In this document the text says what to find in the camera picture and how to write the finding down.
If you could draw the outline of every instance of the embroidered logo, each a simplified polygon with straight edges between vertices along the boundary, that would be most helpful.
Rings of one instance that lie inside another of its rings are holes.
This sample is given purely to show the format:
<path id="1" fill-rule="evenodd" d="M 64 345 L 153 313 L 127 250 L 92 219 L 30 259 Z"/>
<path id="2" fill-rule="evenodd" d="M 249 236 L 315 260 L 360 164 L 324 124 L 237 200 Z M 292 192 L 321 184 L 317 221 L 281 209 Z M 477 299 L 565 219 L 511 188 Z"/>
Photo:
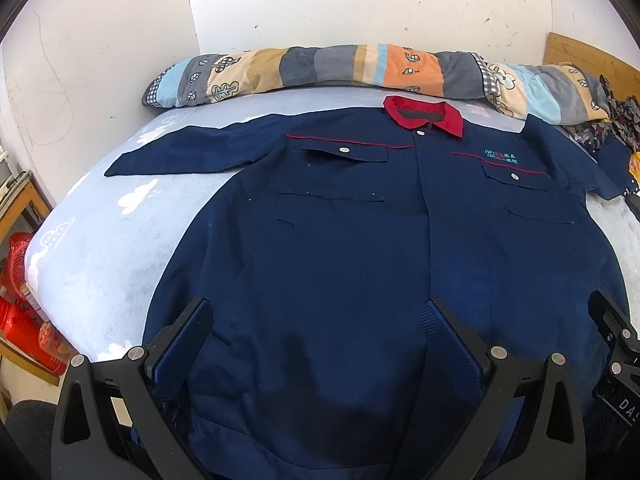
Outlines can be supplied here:
<path id="1" fill-rule="evenodd" d="M 486 156 L 494 158 L 495 160 L 502 160 L 503 162 L 510 162 L 511 164 L 517 164 L 518 159 L 513 153 L 500 153 L 493 152 L 492 150 L 484 150 Z"/>

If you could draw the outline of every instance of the chest pocket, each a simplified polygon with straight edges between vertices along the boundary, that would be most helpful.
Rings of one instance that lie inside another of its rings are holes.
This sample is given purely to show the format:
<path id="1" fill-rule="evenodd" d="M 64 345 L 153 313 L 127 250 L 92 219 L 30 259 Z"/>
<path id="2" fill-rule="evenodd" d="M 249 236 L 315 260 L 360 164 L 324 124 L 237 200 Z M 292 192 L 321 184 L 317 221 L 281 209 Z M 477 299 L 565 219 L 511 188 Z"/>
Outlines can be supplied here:
<path id="1" fill-rule="evenodd" d="M 514 215 L 558 224 L 571 224 L 572 215 L 554 181 L 546 173 L 481 163 L 496 197 Z"/>
<path id="2" fill-rule="evenodd" d="M 331 200 L 384 200 L 386 146 L 287 138 L 286 163 L 276 180 L 282 194 Z"/>

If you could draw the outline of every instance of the bed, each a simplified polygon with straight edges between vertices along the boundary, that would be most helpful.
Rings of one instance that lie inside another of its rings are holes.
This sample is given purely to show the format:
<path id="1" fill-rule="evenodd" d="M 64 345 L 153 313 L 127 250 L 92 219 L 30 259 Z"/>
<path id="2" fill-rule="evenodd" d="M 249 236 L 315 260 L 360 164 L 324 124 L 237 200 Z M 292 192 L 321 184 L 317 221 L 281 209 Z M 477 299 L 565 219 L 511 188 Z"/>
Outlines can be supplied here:
<path id="1" fill-rule="evenodd" d="M 371 88 L 288 89 L 161 114 L 96 164 L 47 218 L 26 255 L 30 287 L 78 351 L 92 361 L 121 357 L 142 341 L 156 285 L 191 220 L 235 174 L 104 177 L 121 153 L 187 124 L 222 127 L 269 113 L 380 107 L 387 95 L 402 93 Z M 524 124 L 482 102 L 449 103 L 473 123 L 514 132 Z M 640 222 L 620 197 L 606 202 L 590 196 L 588 208 L 618 255 L 637 326 Z"/>

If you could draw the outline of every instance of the white wall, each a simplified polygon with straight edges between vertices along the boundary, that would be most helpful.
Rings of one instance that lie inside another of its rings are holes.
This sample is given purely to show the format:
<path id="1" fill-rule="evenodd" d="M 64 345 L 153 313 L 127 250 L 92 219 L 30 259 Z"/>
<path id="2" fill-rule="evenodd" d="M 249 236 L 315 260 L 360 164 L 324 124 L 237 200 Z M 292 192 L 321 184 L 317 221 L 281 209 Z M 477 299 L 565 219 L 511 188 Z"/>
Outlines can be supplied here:
<path id="1" fill-rule="evenodd" d="M 2 42 L 2 143 L 59 201 L 157 113 L 146 85 L 197 53 L 188 0 L 29 0 Z"/>
<path id="2" fill-rule="evenodd" d="M 540 63 L 550 0 L 190 0 L 201 51 L 394 43 Z"/>
<path id="3" fill-rule="evenodd" d="M 0 52 L 0 137 L 56 202 L 156 113 L 150 80 L 199 52 L 395 43 L 538 64 L 550 31 L 640 68 L 608 0 L 30 0 Z"/>
<path id="4" fill-rule="evenodd" d="M 592 44 L 640 70 L 640 49 L 609 0 L 551 0 L 552 30 Z"/>

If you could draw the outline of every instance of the red piping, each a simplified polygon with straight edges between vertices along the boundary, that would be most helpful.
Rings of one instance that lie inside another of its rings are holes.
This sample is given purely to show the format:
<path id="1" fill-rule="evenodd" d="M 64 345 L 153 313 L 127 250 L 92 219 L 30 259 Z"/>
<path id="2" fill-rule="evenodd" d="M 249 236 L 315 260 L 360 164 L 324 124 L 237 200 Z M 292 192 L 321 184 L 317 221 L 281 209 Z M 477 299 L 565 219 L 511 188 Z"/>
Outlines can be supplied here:
<path id="1" fill-rule="evenodd" d="M 415 148 L 415 146 L 413 146 L 413 145 L 389 146 L 388 144 L 377 144 L 375 142 L 360 142 L 359 140 L 327 139 L 325 137 L 296 136 L 296 135 L 291 135 L 291 134 L 286 134 L 286 137 L 289 137 L 291 139 L 328 140 L 329 142 L 350 142 L 351 144 L 360 144 L 362 146 L 383 146 L 383 147 L 386 147 L 386 148 L 391 148 L 392 150 L 404 150 L 405 148 Z"/>
<path id="2" fill-rule="evenodd" d="M 462 153 L 462 152 L 449 152 L 449 155 L 465 155 L 472 156 L 473 158 L 478 158 L 485 164 L 489 164 L 490 166 L 500 166 L 501 168 L 509 168 L 510 170 L 519 171 L 520 173 L 533 173 L 533 174 L 542 174 L 546 175 L 546 171 L 531 171 L 531 170 L 521 170 L 520 168 L 514 168 L 513 166 L 507 166 L 506 164 L 499 164 L 498 162 L 491 162 L 488 160 L 484 160 L 481 156 L 474 155 L 473 153 Z"/>

